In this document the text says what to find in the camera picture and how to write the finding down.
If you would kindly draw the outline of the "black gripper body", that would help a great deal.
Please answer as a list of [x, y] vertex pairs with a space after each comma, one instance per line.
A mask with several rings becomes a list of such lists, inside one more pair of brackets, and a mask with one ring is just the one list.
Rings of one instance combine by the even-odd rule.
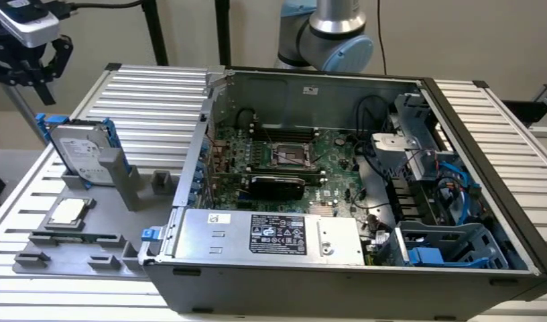
[[46, 44], [34, 48], [25, 47], [20, 40], [7, 31], [0, 30], [0, 67], [11, 70], [33, 70], [42, 68], [42, 55]]

